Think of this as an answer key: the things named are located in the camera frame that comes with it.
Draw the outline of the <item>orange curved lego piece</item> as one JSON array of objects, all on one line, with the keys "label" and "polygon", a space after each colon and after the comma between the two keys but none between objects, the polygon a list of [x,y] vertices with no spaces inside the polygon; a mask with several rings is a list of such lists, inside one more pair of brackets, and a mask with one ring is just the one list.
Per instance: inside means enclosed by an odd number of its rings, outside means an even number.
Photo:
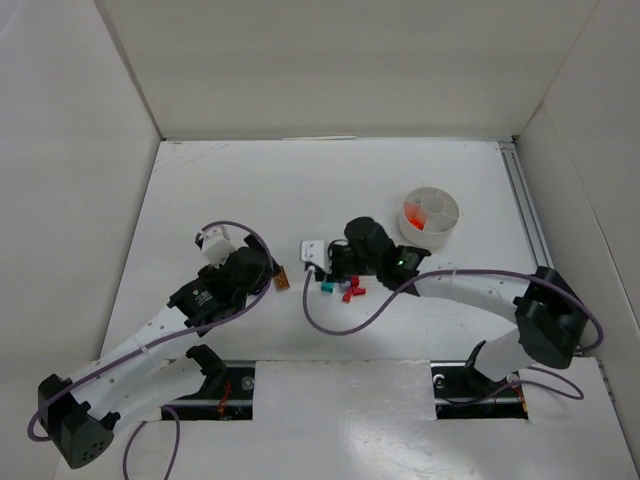
[{"label": "orange curved lego piece", "polygon": [[417,230],[422,231],[424,229],[425,223],[418,218],[411,218],[409,223]]}]

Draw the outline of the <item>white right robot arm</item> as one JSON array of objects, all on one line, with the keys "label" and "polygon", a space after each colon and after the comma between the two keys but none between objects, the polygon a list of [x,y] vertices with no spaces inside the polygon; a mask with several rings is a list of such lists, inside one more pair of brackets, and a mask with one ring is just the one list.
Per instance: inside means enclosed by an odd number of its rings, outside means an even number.
[{"label": "white right robot arm", "polygon": [[474,347],[465,368],[475,381],[497,383],[536,364],[567,369],[588,317],[555,270],[518,272],[457,269],[421,247],[397,245],[370,217],[350,221],[341,241],[328,246],[328,277],[373,276],[391,291],[439,298],[497,315],[508,333]]}]

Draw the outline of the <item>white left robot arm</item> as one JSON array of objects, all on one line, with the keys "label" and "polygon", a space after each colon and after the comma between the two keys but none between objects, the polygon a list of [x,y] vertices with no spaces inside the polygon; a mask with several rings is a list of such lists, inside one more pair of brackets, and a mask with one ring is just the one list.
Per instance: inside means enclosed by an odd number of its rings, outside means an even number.
[{"label": "white left robot arm", "polygon": [[39,384],[35,422],[70,468],[95,461],[138,417],[224,384],[227,366],[204,338],[265,294],[275,264],[255,234],[235,248],[216,228],[202,246],[207,265],[138,332],[79,372]]}]

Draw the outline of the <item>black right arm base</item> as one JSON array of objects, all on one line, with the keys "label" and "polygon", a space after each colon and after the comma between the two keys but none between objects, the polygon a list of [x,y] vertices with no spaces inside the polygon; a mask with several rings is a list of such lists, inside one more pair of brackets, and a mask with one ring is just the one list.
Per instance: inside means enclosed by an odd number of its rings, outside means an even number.
[{"label": "black right arm base", "polygon": [[436,361],[430,366],[438,420],[527,420],[522,391],[506,379],[492,381],[475,369],[485,341],[465,361]]}]

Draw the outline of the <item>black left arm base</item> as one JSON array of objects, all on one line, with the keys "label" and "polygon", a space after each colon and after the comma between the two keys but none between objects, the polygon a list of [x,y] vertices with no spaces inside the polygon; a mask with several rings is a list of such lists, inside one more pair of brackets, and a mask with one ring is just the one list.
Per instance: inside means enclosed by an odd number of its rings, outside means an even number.
[{"label": "black left arm base", "polygon": [[223,361],[210,347],[190,348],[186,357],[197,365],[198,389],[168,403],[180,420],[250,421],[253,419],[256,363]]}]

